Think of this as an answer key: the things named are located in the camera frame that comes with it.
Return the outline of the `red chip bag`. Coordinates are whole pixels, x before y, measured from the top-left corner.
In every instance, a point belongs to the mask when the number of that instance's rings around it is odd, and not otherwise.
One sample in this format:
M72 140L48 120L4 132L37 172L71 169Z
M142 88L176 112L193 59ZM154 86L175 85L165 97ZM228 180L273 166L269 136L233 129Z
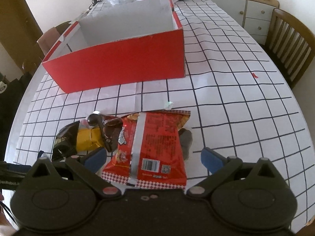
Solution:
M118 149L101 178L140 189L184 189L187 177L179 131L190 115L156 110L122 117Z

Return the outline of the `yellow snack packet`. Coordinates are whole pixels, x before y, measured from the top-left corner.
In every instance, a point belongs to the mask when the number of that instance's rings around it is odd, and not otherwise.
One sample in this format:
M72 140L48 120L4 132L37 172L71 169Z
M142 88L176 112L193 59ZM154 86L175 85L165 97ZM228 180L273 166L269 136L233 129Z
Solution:
M94 151L95 149L104 146L99 128L81 128L77 132L76 151Z

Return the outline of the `black snack packet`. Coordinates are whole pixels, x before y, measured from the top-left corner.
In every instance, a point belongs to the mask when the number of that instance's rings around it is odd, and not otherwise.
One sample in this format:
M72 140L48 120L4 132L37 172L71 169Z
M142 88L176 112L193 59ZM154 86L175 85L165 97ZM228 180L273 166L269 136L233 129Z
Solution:
M77 154L76 143L79 125L80 122L76 121L60 129L53 144L52 161L62 161Z

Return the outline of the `dark brown snack packet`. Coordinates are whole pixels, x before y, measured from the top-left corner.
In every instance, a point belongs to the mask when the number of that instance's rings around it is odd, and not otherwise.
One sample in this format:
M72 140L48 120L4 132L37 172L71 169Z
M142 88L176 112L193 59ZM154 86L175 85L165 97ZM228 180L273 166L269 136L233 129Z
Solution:
M118 138L123 127L121 117L101 115L100 130L108 152L113 152L118 148Z

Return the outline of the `white grid tablecloth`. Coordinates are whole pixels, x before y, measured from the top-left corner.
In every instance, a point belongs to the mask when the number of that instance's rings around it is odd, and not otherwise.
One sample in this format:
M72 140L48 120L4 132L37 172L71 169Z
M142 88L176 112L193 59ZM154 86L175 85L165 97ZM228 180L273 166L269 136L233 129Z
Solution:
M183 0L175 11L184 32L184 78L66 94L39 68L18 109L5 160L32 165L39 151L51 154L63 126L93 111L123 115L171 104L191 112L188 184L208 175L200 161L204 147L247 162L269 158L297 198L292 229L299 231L314 215L314 148L294 94L262 48L211 0Z

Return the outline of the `pink cloth on chair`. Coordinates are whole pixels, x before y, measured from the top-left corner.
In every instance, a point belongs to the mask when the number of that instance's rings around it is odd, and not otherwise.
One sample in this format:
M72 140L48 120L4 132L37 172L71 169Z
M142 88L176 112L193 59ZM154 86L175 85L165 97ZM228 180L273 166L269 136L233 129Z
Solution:
M60 36L61 35L57 31L56 27L52 27L37 40L37 43L44 55L48 54L49 50L53 47Z

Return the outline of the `brown wooden door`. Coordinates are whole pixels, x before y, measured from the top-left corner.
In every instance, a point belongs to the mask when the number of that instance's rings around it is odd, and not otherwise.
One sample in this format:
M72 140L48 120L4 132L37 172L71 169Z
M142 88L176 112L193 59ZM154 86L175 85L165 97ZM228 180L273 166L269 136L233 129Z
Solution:
M1 0L1 45L23 73L33 74L44 58L42 34L26 0Z

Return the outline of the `red cardboard box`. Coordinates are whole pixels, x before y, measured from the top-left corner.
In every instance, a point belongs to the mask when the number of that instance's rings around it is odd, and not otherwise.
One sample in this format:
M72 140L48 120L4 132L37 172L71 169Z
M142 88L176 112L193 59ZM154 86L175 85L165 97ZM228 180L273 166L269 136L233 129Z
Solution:
M183 27L171 0L105 7L73 22L42 64L65 93L182 78Z

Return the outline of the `left wooden chair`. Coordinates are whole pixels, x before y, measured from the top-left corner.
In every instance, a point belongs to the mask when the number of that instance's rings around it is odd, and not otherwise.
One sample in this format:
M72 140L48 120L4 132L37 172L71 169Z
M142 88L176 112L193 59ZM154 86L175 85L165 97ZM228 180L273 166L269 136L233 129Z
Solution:
M63 22L55 27L50 28L37 40L37 43L44 55L48 54L49 50L69 26L70 21Z

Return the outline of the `wooden chair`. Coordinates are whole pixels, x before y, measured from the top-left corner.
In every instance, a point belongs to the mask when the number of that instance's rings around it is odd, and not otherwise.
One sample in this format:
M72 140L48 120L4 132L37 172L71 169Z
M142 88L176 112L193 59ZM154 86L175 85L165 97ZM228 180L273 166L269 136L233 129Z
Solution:
M294 88L314 59L314 33L290 13L274 9L262 48Z
M70 21L63 22L55 27L50 28L37 40L37 43L44 55L48 54L49 50L69 26Z

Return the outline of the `right wooden chair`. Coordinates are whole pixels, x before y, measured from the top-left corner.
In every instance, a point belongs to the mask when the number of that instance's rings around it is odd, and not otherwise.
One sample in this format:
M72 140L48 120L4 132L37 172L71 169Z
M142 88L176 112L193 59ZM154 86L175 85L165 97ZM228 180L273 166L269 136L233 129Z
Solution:
M294 88L314 59L314 33L290 13L274 9L262 48Z

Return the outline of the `white cabinet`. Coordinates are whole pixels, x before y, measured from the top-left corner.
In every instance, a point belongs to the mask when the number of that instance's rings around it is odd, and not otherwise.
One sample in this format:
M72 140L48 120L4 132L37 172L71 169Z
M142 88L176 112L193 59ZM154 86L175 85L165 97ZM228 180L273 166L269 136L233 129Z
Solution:
M264 45L277 0L212 0L259 44Z

